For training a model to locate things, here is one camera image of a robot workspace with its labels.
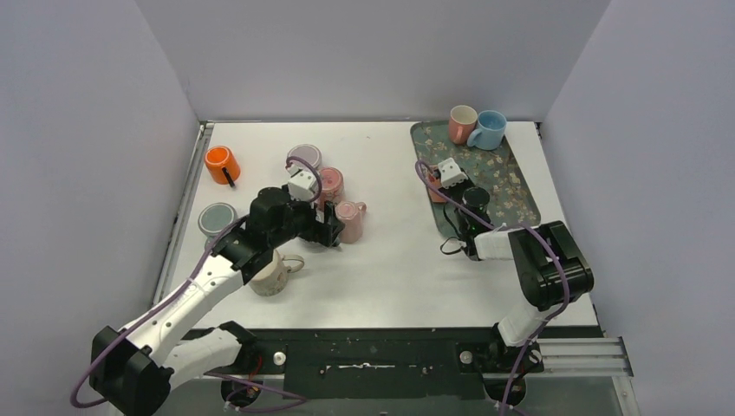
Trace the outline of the terracotta pink mug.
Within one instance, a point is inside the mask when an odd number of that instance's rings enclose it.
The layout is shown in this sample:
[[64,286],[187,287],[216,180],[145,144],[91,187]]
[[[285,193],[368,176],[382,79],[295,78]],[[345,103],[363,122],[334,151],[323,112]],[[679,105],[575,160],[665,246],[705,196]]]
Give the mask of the terracotta pink mug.
[[444,204],[446,200],[438,195],[433,189],[439,189],[441,187],[440,179],[437,177],[437,166],[429,166],[426,169],[426,179],[428,180],[430,187],[428,189],[428,195],[433,204]]

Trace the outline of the pink ghost pattern mug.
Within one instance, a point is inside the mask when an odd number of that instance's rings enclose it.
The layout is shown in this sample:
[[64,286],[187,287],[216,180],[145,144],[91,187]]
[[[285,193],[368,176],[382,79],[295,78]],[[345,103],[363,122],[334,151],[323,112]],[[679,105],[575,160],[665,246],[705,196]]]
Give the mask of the pink ghost pattern mug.
[[322,180],[322,192],[318,205],[323,207],[326,201],[335,205],[339,204],[344,195],[344,178],[341,171],[334,167],[323,167],[319,173]]

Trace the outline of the light pink faceted mug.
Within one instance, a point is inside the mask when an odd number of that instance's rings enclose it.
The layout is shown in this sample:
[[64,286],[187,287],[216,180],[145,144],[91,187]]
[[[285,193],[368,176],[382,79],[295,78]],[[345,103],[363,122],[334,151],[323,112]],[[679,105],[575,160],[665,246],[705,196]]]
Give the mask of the light pink faceted mug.
[[339,236],[342,244],[353,244],[362,237],[366,211],[367,205],[364,202],[342,201],[336,206],[335,214],[344,224]]

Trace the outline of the light blue mug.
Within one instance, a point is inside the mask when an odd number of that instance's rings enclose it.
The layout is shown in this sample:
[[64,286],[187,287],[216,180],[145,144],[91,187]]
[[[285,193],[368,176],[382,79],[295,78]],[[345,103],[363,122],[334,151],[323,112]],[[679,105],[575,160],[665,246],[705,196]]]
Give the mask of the light blue mug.
[[498,111],[485,110],[478,114],[476,128],[471,132],[466,145],[484,151],[497,149],[504,138],[507,119]]

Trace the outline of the salmon pink mug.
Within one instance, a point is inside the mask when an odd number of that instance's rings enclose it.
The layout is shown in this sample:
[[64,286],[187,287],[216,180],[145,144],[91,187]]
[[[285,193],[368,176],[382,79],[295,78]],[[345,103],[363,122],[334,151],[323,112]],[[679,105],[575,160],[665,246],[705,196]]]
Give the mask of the salmon pink mug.
[[449,139],[456,145],[464,145],[475,130],[478,112],[467,105],[457,105],[450,112],[448,123]]

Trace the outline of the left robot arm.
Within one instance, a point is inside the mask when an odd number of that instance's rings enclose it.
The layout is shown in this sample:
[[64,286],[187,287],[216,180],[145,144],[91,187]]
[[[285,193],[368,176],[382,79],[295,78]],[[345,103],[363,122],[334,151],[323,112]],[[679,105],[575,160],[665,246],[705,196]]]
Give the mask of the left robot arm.
[[243,288],[295,238],[336,247],[345,224],[335,203],[319,210],[285,187],[266,187],[247,215],[211,241],[191,275],[173,293],[121,329],[103,328],[93,339],[83,379],[125,415],[152,415],[182,380],[179,364],[165,364],[182,338],[227,296]]

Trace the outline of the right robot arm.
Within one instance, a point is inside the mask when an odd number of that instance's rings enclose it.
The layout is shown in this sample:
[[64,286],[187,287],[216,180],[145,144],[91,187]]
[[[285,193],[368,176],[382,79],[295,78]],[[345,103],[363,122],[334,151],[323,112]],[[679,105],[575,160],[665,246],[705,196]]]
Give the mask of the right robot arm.
[[593,271],[564,222],[502,231],[487,214],[489,192],[469,179],[439,193],[454,209],[450,225],[461,252],[472,261],[515,264],[524,299],[495,326],[504,346],[520,347],[537,337],[543,323],[594,288]]

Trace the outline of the sage green mug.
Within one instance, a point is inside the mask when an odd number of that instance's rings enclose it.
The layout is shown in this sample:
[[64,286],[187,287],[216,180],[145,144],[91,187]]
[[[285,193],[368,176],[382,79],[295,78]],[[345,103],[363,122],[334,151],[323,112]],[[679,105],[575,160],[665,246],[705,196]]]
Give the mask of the sage green mug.
[[237,219],[236,209],[225,202],[208,205],[198,215],[198,228],[206,237],[217,236]]

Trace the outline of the cream speckled mug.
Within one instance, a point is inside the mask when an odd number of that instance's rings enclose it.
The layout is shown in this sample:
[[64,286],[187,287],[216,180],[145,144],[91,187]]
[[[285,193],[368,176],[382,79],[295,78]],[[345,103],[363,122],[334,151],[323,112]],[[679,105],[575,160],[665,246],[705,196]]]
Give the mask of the cream speckled mug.
[[305,265],[303,257],[298,255],[282,255],[273,250],[272,260],[247,283],[247,286],[259,296],[275,296],[288,284],[289,276],[300,271]]

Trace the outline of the mauve ribbed mug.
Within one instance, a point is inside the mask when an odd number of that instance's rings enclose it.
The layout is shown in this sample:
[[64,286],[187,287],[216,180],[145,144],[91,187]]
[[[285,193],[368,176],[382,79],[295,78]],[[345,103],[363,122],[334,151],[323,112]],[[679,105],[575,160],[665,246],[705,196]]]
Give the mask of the mauve ribbed mug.
[[292,147],[288,151],[287,157],[303,159],[316,170],[319,170],[322,167],[322,152],[318,147],[311,144],[300,144]]

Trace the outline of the teal floral tray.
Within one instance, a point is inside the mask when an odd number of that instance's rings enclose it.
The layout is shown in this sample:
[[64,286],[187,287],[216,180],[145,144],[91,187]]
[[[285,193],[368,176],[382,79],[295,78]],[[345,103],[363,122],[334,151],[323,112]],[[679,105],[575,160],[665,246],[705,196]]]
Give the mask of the teal floral tray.
[[446,121],[426,121],[410,128],[417,158],[431,166],[453,158],[473,183],[490,193],[487,213],[494,225],[538,225],[541,214],[507,140],[493,151],[457,146]]

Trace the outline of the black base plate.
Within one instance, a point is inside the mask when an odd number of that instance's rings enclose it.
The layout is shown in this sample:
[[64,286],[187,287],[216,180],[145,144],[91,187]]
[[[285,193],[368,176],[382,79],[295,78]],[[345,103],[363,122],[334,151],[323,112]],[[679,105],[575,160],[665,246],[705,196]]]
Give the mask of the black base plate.
[[154,413],[179,385],[209,374],[237,405],[235,389],[280,380],[277,393],[293,400],[416,399],[450,395],[478,400],[497,393],[498,374],[520,384],[543,370],[536,342],[512,347],[496,328],[329,329],[248,331],[235,322],[188,331],[158,365],[146,354],[126,371],[127,397],[139,415]]

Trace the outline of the aluminium rail frame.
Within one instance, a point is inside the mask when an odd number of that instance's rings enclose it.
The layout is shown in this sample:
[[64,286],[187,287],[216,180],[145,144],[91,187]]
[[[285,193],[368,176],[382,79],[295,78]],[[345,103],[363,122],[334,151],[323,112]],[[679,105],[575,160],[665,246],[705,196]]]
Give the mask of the aluminium rail frame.
[[[198,215],[208,205],[225,202],[248,214],[250,203],[266,187],[285,187],[286,168],[310,169],[322,192],[319,171],[334,167],[344,178],[342,201],[364,202],[362,237],[353,244],[324,247],[295,238],[277,250],[298,255],[305,265],[289,276],[285,289],[275,296],[259,296],[247,284],[227,296],[193,328],[212,328],[235,322],[248,331],[329,329],[439,329],[495,328],[524,296],[515,264],[511,260],[472,261],[463,252],[443,254],[442,236],[430,206],[424,168],[418,159],[406,121],[215,123],[208,147],[195,159],[198,179],[185,198],[184,239],[176,246],[172,265],[175,277],[169,294],[193,272],[207,245],[198,228]],[[556,195],[536,126],[512,121],[505,130],[531,195],[541,214],[541,223],[562,221]],[[311,144],[322,152],[322,167],[316,170],[288,151]],[[240,165],[235,187],[217,184],[205,166],[205,154],[214,146],[229,147]],[[494,225],[502,231],[520,226]],[[632,371],[621,340],[607,338],[593,317],[589,293],[542,324],[536,342],[543,357],[543,370],[526,374],[520,387],[542,380],[552,390],[552,412],[600,415],[603,404],[581,388],[570,387],[571,377],[617,380]],[[497,381],[497,393],[486,393],[504,412],[515,386],[508,377],[486,374],[484,381]]]

